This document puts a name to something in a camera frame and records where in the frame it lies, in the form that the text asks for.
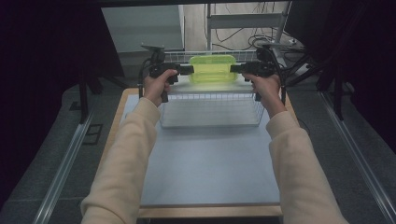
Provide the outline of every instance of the metal rail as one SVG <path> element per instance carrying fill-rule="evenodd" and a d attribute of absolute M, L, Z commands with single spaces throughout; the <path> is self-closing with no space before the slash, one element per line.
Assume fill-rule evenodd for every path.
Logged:
<path fill-rule="evenodd" d="M 61 195 L 62 189 L 64 188 L 64 183 L 73 166 L 82 140 L 84 139 L 85 132 L 87 132 L 88 127 L 90 126 L 93 117 L 94 107 L 96 105 L 98 97 L 99 96 L 95 95 L 92 97 L 92 106 L 89 110 L 90 113 L 85 122 L 78 125 L 76 132 L 70 142 L 70 145 L 66 150 L 66 153 L 64 154 L 61 165 L 59 166 L 58 171 L 49 186 L 49 190 L 47 191 L 47 194 L 44 197 L 44 200 L 41 203 L 37 214 L 35 215 L 35 219 L 33 221 L 34 224 L 46 224 L 49 222 L 52 211 L 55 207 L 55 204 L 58 202 L 59 196 Z"/>
<path fill-rule="evenodd" d="M 332 110 L 332 100 L 330 99 L 329 95 L 327 93 L 320 92 L 319 96 L 323 100 L 323 104 L 325 104 L 327 112 L 329 113 L 332 121 L 334 122 L 337 131 L 341 134 L 344 142 L 346 143 L 347 149 L 349 150 L 353 161 L 356 163 L 356 166 L 361 172 L 361 176 L 363 177 L 369 190 L 372 192 L 379 208 L 384 214 L 385 219 L 389 224 L 395 224 L 396 211 L 392 200 L 385 192 L 382 184 L 376 178 L 369 163 L 361 153 L 361 149 L 350 134 L 349 129 Z"/>

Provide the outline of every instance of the controller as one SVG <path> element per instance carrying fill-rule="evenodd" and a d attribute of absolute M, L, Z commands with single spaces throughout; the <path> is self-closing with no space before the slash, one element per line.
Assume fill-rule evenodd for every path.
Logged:
<path fill-rule="evenodd" d="M 257 59 L 259 62 L 248 62 L 241 64 L 232 64 L 230 72 L 232 73 L 250 73 L 256 77 L 269 77 L 273 75 L 276 71 L 276 66 L 272 60 L 271 54 L 268 50 L 257 49 L 256 50 Z M 259 102 L 262 97 L 256 93 L 254 100 Z"/>
<path fill-rule="evenodd" d="M 177 63 L 158 63 L 150 67 L 149 76 L 157 78 L 168 69 L 177 70 L 176 75 L 171 76 L 166 80 L 170 85 L 178 82 L 178 75 L 186 76 L 194 73 L 194 68 L 192 67 L 192 65 L 180 65 Z M 163 103 L 167 103 L 169 101 L 168 93 L 166 91 L 163 91 L 163 93 L 161 94 L 161 99 L 163 100 Z"/>

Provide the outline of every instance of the hand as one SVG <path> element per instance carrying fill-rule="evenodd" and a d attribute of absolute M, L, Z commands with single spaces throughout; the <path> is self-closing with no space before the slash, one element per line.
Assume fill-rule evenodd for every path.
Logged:
<path fill-rule="evenodd" d="M 280 78 L 278 75 L 256 77 L 243 74 L 243 76 L 253 82 L 253 92 L 258 92 L 262 97 L 262 105 L 267 109 L 270 118 L 279 112 L 286 111 L 286 107 L 279 98 Z"/>
<path fill-rule="evenodd" d="M 145 78 L 145 92 L 143 97 L 148 98 L 156 106 L 160 106 L 162 99 L 161 93 L 163 91 L 170 91 L 170 85 L 166 80 L 177 74 L 176 70 L 166 70 L 162 75 L 157 78 L 146 77 Z"/>

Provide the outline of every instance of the metal rod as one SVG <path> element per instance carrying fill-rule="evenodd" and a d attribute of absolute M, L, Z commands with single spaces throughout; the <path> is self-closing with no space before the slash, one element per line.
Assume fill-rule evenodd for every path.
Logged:
<path fill-rule="evenodd" d="M 90 126 L 94 107 L 98 97 L 99 96 L 95 95 L 92 97 L 93 99 L 90 113 L 85 122 L 78 125 L 70 145 L 64 154 L 64 158 L 62 159 L 58 171 L 49 186 L 49 190 L 47 191 L 47 194 L 44 197 L 37 214 L 35 215 L 35 219 L 33 221 L 34 224 L 46 224 L 49 222 L 53 208 L 55 207 L 62 189 L 64 188 L 64 183 L 69 175 L 70 169 L 73 166 L 73 162 L 78 154 L 82 140 L 84 139 L 85 132 L 87 132 L 88 127 Z"/>
<path fill-rule="evenodd" d="M 283 8 L 280 23 L 278 25 L 277 32 L 276 32 L 276 37 L 275 37 L 276 43 L 280 43 L 280 37 L 283 34 L 283 30 L 285 29 L 286 20 L 288 19 L 290 5 L 291 5 L 291 1 L 287 2 L 285 7 Z"/>
<path fill-rule="evenodd" d="M 206 49 L 212 50 L 212 26 L 211 26 L 211 12 L 210 12 L 210 4 L 207 4 L 207 12 L 206 12 Z"/>
<path fill-rule="evenodd" d="M 389 224 L 395 224 L 396 210 L 392 203 L 392 200 L 385 192 L 384 188 L 382 187 L 382 184 L 376 178 L 369 163 L 361 153 L 361 149 L 359 148 L 358 144 L 355 142 L 354 138 L 350 134 L 349 129 L 347 128 L 345 123 L 341 121 L 332 110 L 332 100 L 330 99 L 329 95 L 320 92 L 319 96 L 322 99 L 323 104 L 325 104 L 327 112 L 329 113 L 332 121 L 334 122 L 337 131 L 341 134 L 341 137 L 346 143 L 347 149 L 349 150 L 349 153 L 353 161 L 355 162 L 356 166 L 361 172 L 361 176 L 363 177 L 367 187 L 372 192 L 376 200 L 376 203 L 378 204 L 379 208 L 382 211 L 382 214 L 384 215 L 385 219 Z"/>

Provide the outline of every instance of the gray floor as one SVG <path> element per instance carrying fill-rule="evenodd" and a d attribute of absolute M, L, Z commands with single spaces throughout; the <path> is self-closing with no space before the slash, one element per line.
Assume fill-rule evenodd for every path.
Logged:
<path fill-rule="evenodd" d="M 235 13 L 237 10 L 251 11 L 255 6 L 257 4 L 229 4 L 227 8 Z M 221 10 L 226 10 L 225 5 L 218 5 L 217 11 Z M 205 50 L 205 33 L 201 28 L 201 24 L 204 24 L 203 16 L 201 16 L 204 14 L 204 7 L 186 6 L 185 14 L 191 15 L 191 18 L 186 18 L 186 24 L 189 23 L 186 28 L 186 40 L 188 40 L 186 50 Z M 228 48 L 245 48 L 247 38 L 255 31 L 246 29 L 245 32 L 244 35 L 242 33 L 241 36 L 235 35 L 229 40 L 230 42 L 221 44 L 227 44 Z M 229 34 L 219 32 L 222 38 Z M 316 77 L 311 77 L 296 87 L 289 88 L 288 95 L 301 126 L 307 129 L 310 134 L 320 164 L 329 179 L 342 213 L 350 223 L 387 223 L 318 96 L 315 88 L 316 79 Z M 131 85 L 135 83 L 134 76 L 127 76 L 121 80 Z M 79 150 L 49 223 L 79 223 L 81 221 L 79 203 L 89 192 L 122 93 L 122 88 L 105 79 L 101 79 L 101 81 L 105 88 L 99 96 L 99 102 L 92 118 L 92 125 L 102 127 L 100 137 L 96 144 L 94 143 L 96 136 L 87 135 L 85 137 L 85 144 Z M 0 223 L 32 223 L 78 126 L 79 110 L 73 110 L 72 106 L 74 102 L 78 101 L 77 87 L 64 93 L 63 106 L 58 118 L 35 160 L 3 207 Z M 348 96 L 343 99 L 343 113 L 345 123 L 361 147 L 363 155 L 390 198 L 396 202 L 396 177 L 392 173 L 396 170 L 395 154 L 356 111 Z M 151 220 L 151 222 L 277 223 L 277 219 L 159 219 Z"/>

